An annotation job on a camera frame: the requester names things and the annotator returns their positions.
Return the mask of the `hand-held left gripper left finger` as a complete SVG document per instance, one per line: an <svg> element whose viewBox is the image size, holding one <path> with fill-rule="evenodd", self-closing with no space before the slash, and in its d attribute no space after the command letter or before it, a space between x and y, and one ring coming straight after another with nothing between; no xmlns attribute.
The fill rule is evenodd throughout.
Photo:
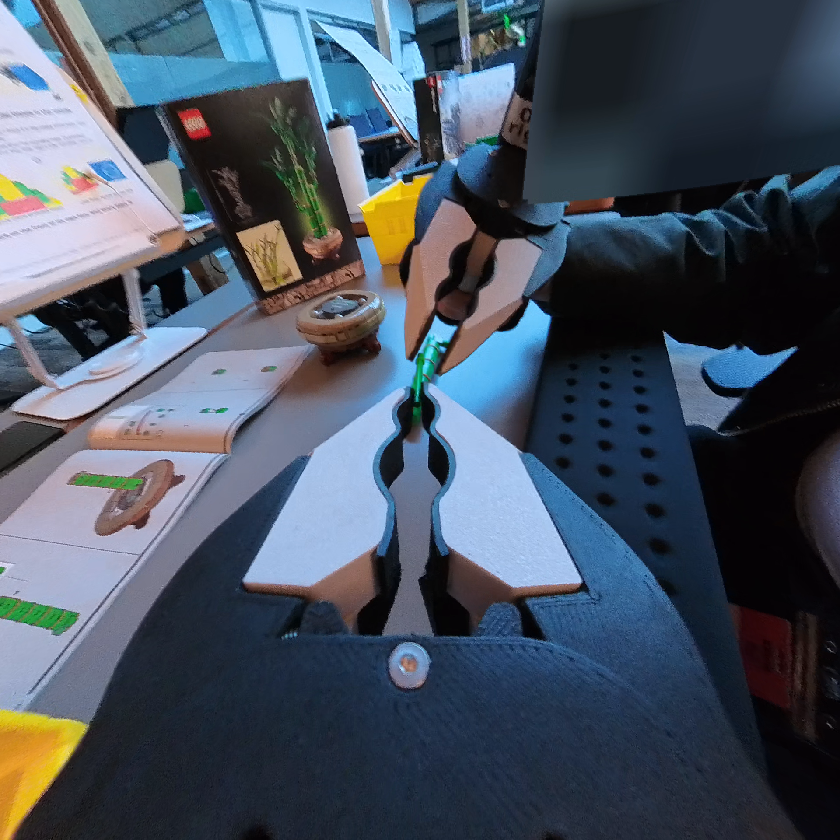
<svg viewBox="0 0 840 840"><path fill-rule="evenodd" d="M397 433L398 389L312 451L245 573L247 592L330 602L348 628L380 594L375 555L389 496L376 457Z"/></svg>

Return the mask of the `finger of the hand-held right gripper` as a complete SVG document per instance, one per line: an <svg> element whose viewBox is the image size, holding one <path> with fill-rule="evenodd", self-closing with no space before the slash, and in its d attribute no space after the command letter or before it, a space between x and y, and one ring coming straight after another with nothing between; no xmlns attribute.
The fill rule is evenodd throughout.
<svg viewBox="0 0 840 840"><path fill-rule="evenodd" d="M415 359L429 331L437 305L438 289L450 275L452 256L469 243L476 225L460 205L444 198L424 236L416 243L406 283L404 341L406 358Z"/></svg>
<svg viewBox="0 0 840 840"><path fill-rule="evenodd" d="M520 308L541 255L542 249L525 238L504 238L498 243L492 277L478 289L474 311L450 340L439 365L441 375L462 364Z"/></svg>

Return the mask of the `green brick bamboo stalk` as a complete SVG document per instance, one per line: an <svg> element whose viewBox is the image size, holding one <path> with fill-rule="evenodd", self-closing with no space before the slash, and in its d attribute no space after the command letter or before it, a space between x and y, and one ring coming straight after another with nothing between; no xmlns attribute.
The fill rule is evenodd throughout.
<svg viewBox="0 0 840 840"><path fill-rule="evenodd" d="M423 379L423 385L436 375L438 365L446 353L448 341L429 334L415 359L415 375Z"/></svg>

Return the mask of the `brown round brick base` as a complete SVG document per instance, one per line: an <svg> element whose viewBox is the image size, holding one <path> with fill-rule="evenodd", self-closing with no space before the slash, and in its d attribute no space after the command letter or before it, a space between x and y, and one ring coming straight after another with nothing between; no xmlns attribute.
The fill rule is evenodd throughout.
<svg viewBox="0 0 840 840"><path fill-rule="evenodd" d="M320 361L331 365L357 351L377 355L381 351L377 333L385 315L384 301L375 292L330 292L307 302L297 316L296 329L318 349Z"/></svg>

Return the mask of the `yellow plastic bin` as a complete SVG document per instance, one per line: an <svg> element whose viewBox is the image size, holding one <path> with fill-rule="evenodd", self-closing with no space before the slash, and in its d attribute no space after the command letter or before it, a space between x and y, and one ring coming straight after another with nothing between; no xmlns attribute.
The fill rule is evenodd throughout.
<svg viewBox="0 0 840 840"><path fill-rule="evenodd" d="M2 839L14 836L87 729L75 720L1 710Z"/></svg>
<svg viewBox="0 0 840 840"><path fill-rule="evenodd" d="M393 182L360 204L360 211L383 266L398 265L415 235L417 200L432 175Z"/></svg>

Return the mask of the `person's right forearm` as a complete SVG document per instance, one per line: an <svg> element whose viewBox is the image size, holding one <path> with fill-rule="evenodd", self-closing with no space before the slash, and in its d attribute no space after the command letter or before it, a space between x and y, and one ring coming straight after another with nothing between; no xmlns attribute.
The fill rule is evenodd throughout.
<svg viewBox="0 0 840 840"><path fill-rule="evenodd" d="M571 321L635 322L682 343L795 346L839 303L839 167L785 175L697 215L573 218L550 292Z"/></svg>

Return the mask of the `grey desk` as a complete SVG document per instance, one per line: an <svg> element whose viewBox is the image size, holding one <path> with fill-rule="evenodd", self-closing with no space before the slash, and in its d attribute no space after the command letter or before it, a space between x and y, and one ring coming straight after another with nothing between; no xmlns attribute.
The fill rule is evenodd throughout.
<svg viewBox="0 0 840 840"><path fill-rule="evenodd" d="M119 658L165 584L190 554L257 490L296 457L305 455L394 390L409 386L413 364L403 339L405 299L397 268L382 268L369 238L360 241L366 277L360 288L381 295L386 318L379 331L381 352L324 366L311 352L278 398L237 434L233 454L218 468L197 500L155 548L143 567L113 598L98 623L69 652L22 708L58 718L89 722ZM301 343L298 309L263 316L245 307L242 280L231 277L222 289L164 322L167 327L213 327L205 340L136 385L114 403L139 401L161 388L202 353L279 347ZM467 362L445 374L440 387L482 423L518 448L523 447L534 389L550 320L530 304L519 325L497 333ZM88 429L106 412L68 427L66 434L2 478L2 520L11 515L49 475L78 450L88 447ZM402 582L385 632L431 634L418 578L424 571L427 515L439 484L427 469L427 436L422 428L406 439L404 470L395 480Z"/></svg>

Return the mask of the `small black toy set box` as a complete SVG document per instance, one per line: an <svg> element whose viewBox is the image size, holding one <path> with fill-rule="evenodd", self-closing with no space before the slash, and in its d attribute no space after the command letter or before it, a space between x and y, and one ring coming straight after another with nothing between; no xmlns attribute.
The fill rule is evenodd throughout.
<svg viewBox="0 0 840 840"><path fill-rule="evenodd" d="M467 146L494 138L515 87L511 63L460 76L436 71L413 82L422 162L459 157Z"/></svg>

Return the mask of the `black studded mat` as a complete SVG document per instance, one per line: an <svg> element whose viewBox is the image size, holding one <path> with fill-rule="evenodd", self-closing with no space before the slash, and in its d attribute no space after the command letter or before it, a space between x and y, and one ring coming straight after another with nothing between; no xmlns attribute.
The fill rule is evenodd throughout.
<svg viewBox="0 0 840 840"><path fill-rule="evenodd" d="M664 334L553 318L526 450L646 563L762 774L745 679Z"/></svg>

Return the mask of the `white angular board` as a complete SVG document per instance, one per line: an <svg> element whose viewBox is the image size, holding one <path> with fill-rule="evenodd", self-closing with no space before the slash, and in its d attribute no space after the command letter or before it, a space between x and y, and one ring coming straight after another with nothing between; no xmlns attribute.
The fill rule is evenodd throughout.
<svg viewBox="0 0 840 840"><path fill-rule="evenodd" d="M323 31L339 46L356 58L367 71L378 90L385 109L406 141L419 145L417 111L413 88L409 86L390 60L372 47L356 30L319 23Z"/></svg>

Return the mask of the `black toy brick set box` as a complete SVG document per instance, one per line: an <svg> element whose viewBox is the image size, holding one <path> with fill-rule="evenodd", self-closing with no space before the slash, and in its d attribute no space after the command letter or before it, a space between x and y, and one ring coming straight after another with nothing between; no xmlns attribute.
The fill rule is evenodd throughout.
<svg viewBox="0 0 840 840"><path fill-rule="evenodd" d="M263 313L364 275L308 80L221 91L157 110Z"/></svg>

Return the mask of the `open instruction booklet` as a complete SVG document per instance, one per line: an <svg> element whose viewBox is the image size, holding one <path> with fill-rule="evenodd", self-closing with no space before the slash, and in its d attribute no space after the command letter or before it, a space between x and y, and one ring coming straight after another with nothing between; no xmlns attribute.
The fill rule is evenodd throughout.
<svg viewBox="0 0 840 840"><path fill-rule="evenodd" d="M308 346L205 353L111 410L1 527L1 706L24 708Z"/></svg>

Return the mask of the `orange printed box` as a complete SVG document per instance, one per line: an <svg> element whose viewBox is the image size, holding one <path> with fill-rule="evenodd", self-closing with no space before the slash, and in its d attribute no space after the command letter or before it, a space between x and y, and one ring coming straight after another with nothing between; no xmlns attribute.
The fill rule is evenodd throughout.
<svg viewBox="0 0 840 840"><path fill-rule="evenodd" d="M793 629L782 617L729 604L752 697L780 709L791 708Z"/></svg>

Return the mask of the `black flat pad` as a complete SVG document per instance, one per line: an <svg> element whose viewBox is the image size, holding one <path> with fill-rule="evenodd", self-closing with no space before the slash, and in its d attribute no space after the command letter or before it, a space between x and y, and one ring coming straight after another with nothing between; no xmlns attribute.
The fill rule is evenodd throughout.
<svg viewBox="0 0 840 840"><path fill-rule="evenodd" d="M16 422L1 432L1 476L64 435L60 427Z"/></svg>

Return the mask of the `printed instruction sheet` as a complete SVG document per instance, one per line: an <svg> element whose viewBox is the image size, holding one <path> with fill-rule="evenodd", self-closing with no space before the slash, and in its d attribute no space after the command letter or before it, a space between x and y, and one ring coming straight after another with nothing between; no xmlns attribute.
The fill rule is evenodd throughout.
<svg viewBox="0 0 840 840"><path fill-rule="evenodd" d="M69 278L183 232L142 165L5 8L1 65L3 284Z"/></svg>

